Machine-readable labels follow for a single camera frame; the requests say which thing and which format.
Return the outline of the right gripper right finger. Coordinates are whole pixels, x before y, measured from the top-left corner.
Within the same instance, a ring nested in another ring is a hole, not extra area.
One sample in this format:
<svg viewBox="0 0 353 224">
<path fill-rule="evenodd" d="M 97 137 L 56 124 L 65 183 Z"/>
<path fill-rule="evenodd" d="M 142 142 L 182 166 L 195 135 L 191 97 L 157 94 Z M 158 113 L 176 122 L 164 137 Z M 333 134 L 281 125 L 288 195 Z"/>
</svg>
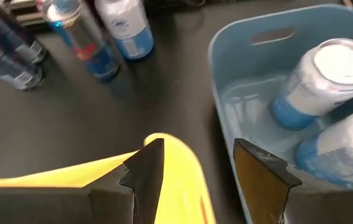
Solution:
<svg viewBox="0 0 353 224">
<path fill-rule="evenodd" d="M 233 144 L 233 161 L 252 224 L 353 224 L 353 190 L 240 138 Z"/>
</svg>

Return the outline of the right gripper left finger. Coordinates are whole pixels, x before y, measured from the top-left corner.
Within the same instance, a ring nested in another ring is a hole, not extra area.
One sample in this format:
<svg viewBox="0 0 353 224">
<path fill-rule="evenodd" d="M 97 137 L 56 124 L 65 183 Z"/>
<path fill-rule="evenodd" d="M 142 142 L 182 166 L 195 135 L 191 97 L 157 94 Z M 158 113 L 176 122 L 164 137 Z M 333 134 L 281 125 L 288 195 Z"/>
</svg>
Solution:
<svg viewBox="0 0 353 224">
<path fill-rule="evenodd" d="M 88 185 L 94 224 L 154 224 L 163 175 L 159 138 Z"/>
</svg>

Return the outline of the yellow plastic bin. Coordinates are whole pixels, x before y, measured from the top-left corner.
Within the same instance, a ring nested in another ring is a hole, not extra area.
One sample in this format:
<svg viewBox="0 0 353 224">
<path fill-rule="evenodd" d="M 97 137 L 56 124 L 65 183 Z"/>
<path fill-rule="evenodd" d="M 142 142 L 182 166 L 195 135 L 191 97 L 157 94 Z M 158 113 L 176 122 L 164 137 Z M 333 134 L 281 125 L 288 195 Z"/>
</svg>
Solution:
<svg viewBox="0 0 353 224">
<path fill-rule="evenodd" d="M 190 147 L 166 133 L 153 133 L 148 146 L 164 141 L 164 169 L 154 224 L 216 224 L 214 211 L 200 162 Z M 0 178 L 0 187 L 82 188 L 113 171 L 145 148 L 83 164 L 35 174 Z"/>
</svg>

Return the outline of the white and blue soda can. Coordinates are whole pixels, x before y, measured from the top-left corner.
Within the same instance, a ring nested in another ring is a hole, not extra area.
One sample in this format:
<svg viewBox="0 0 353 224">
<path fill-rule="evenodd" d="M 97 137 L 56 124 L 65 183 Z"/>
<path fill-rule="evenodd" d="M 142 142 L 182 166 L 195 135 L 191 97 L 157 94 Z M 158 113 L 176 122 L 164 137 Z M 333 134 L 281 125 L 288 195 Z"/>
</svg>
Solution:
<svg viewBox="0 0 353 224">
<path fill-rule="evenodd" d="M 95 0 L 95 7 L 124 58 L 137 60 L 152 51 L 154 39 L 142 0 Z"/>
<path fill-rule="evenodd" d="M 280 126 L 300 130 L 352 98 L 353 39 L 329 39 L 301 57 L 270 112 Z"/>
<path fill-rule="evenodd" d="M 335 184 L 353 184 L 353 114 L 303 141 L 296 165 Z"/>
</svg>

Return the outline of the blue plastic bin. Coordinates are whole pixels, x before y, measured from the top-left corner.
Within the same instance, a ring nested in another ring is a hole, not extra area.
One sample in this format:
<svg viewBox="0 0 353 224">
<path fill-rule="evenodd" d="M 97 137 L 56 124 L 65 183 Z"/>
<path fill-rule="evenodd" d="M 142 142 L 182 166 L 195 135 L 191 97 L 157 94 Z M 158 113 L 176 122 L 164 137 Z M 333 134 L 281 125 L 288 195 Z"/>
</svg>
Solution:
<svg viewBox="0 0 353 224">
<path fill-rule="evenodd" d="M 208 48 L 215 105 L 227 145 L 244 139 L 288 162 L 302 140 L 353 113 L 353 99 L 292 131 L 278 126 L 269 104 L 301 56 L 321 42 L 353 39 L 353 9 L 338 4 L 292 9 L 232 22 Z"/>
</svg>

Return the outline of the blue silver energy drink can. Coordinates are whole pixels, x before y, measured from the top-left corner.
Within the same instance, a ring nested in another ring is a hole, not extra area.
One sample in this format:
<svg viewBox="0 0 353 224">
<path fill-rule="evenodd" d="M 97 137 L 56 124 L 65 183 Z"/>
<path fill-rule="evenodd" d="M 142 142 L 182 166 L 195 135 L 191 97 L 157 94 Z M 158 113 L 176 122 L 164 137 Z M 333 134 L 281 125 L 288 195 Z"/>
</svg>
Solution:
<svg viewBox="0 0 353 224">
<path fill-rule="evenodd" d="M 120 65 L 83 0 L 45 0 L 41 11 L 97 80 L 107 82 L 118 73 Z"/>
<path fill-rule="evenodd" d="M 47 55 L 46 48 L 1 7 L 0 45 L 29 63 L 39 63 Z"/>
<path fill-rule="evenodd" d="M 18 90 L 35 88 L 43 78 L 42 69 L 25 63 L 15 55 L 8 54 L 0 46 L 0 79 Z"/>
</svg>

